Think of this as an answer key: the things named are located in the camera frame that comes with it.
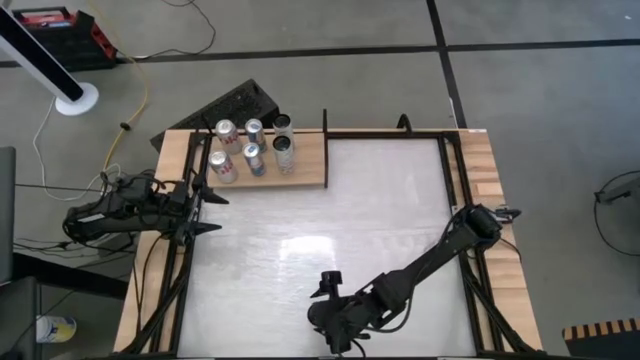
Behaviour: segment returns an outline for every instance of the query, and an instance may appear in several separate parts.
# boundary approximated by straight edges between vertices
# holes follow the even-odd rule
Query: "wooden table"
[[[344,131],[404,131],[400,129],[329,129],[329,132]],[[417,130],[414,132],[430,132],[442,131],[438,130]],[[304,133],[321,132],[319,129],[299,129],[296,131]],[[497,207],[505,204],[500,178],[496,168],[489,136],[485,130],[460,130],[460,141],[462,153],[464,156],[465,166],[468,175],[468,183],[471,189],[471,195],[474,203],[482,203],[487,207]],[[176,180],[176,174],[182,172],[186,143],[185,136],[180,135],[180,131],[167,132],[162,151],[157,165],[156,177],[161,180]],[[455,196],[457,203],[463,202],[462,188],[460,177],[458,175],[457,163],[455,161],[451,144],[447,145],[449,151],[449,164],[451,175],[454,183]],[[504,227],[503,237],[515,244],[513,230],[510,225]],[[168,242],[160,241],[155,246],[153,252],[149,255],[149,249],[157,238],[157,232],[145,232],[140,238],[138,250],[135,259],[135,269],[138,279],[142,279],[142,269],[147,256],[150,256],[146,279],[144,283],[144,301],[141,309],[141,319],[143,324],[148,320],[155,310],[160,293],[160,287],[167,259]],[[518,256],[507,245],[498,242],[493,248],[485,254],[489,278],[493,290],[494,301],[500,311],[503,313],[507,321],[522,336],[522,338],[532,347],[541,349],[538,328],[531,309],[529,293],[524,280],[522,267],[518,260]],[[176,257],[176,269],[180,268],[182,256]],[[116,337],[114,351],[119,351],[126,347],[135,337],[136,334],[136,295],[135,282],[129,281],[129,291],[125,300],[120,320],[120,326]],[[491,335],[488,326],[488,320],[482,306],[478,305],[479,320],[481,324],[481,332],[485,349],[492,349]],[[169,349],[169,334],[173,324],[174,306],[172,306],[165,316],[165,323],[160,341],[160,351]]]

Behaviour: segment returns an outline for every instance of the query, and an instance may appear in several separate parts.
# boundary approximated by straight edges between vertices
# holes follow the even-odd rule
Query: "wooden shelf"
[[[211,168],[207,174],[207,182],[213,188],[239,188],[239,187],[271,187],[271,186],[297,186],[297,185],[323,185],[324,184],[324,134],[294,134],[295,168],[293,173],[282,175],[278,171],[276,156],[271,144],[275,135],[266,134],[267,151],[262,154],[266,172],[262,176],[253,176],[242,152],[231,155],[231,161],[238,169],[238,179],[231,184],[225,184],[218,180]],[[246,136],[241,135],[243,144],[248,143]],[[216,137],[213,139],[212,152],[222,150],[222,144]]]

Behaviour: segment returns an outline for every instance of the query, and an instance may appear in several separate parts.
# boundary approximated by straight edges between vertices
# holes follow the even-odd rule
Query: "concrete floor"
[[[122,37],[121,48],[133,55],[170,47],[197,50],[210,36],[192,7],[172,8],[156,0],[97,2]],[[15,0],[12,7],[60,4],[90,12],[84,0]],[[198,4],[217,29],[212,53],[435,44],[427,6],[420,0]],[[447,0],[437,5],[448,44],[640,38],[640,4],[634,1]],[[592,193],[608,178],[638,167],[637,50],[451,54],[468,125],[489,129],[506,198],[524,211],[516,238],[542,342],[553,354],[567,354],[563,327],[640,313],[638,262],[606,248],[591,215]],[[403,112],[414,127],[455,126],[436,53],[142,67],[150,80],[150,105],[114,157],[128,172],[155,167],[150,137],[248,78],[256,79],[300,127],[319,126],[323,108],[335,127],[393,126]],[[52,114],[40,141],[50,185],[85,186],[100,170],[118,123],[142,98],[132,66],[76,76],[94,83],[101,101],[78,118]],[[22,69],[0,69],[0,79],[0,144],[18,149],[18,182],[39,184],[31,140],[51,95]],[[90,199],[61,203],[41,189],[19,187],[16,236],[64,240],[60,223],[66,209]],[[640,231],[634,225],[638,209],[621,203],[602,212],[612,241],[640,251],[632,242]],[[89,255],[94,256],[50,260],[80,265],[97,258]],[[130,269],[130,259],[93,269],[119,275]],[[60,308],[100,328],[68,348],[74,355],[104,355],[122,304],[88,299],[73,295]],[[98,302],[108,311],[96,318],[90,309]]]

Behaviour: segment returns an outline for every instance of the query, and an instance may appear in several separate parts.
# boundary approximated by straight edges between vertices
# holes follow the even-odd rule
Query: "aluminum can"
[[[260,120],[251,119],[247,121],[244,125],[244,129],[247,131],[249,142],[258,144],[260,152],[267,151],[267,139],[264,137],[264,129],[262,128],[262,122]]]
[[[238,169],[233,165],[229,154],[224,151],[216,151],[209,155],[209,166],[222,183],[230,184],[238,178]]]
[[[291,146],[295,147],[295,140],[293,139],[293,124],[289,115],[280,114],[273,120],[273,131],[276,136],[286,136],[291,139]]]
[[[246,144],[242,148],[242,155],[244,155],[244,159],[247,160],[247,164],[249,165],[249,169],[251,169],[253,176],[264,175],[266,168],[264,166],[262,154],[260,153],[260,146],[258,146],[258,144],[252,142]]]
[[[216,124],[216,135],[222,143],[222,148],[227,154],[235,155],[242,151],[242,142],[238,135],[238,129],[231,120],[220,120]]]
[[[273,139],[273,152],[276,154],[278,170],[282,174],[291,174],[294,168],[293,142],[286,136]]]

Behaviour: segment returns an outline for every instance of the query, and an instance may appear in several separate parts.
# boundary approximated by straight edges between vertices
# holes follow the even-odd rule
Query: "white tabletop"
[[[331,140],[328,189],[218,193],[231,204],[206,206],[224,228],[198,237],[180,356],[330,355],[307,320],[320,273],[342,271],[351,294],[433,246],[450,217],[434,140]],[[401,331],[361,342],[368,356],[473,354],[457,259],[414,299]]]

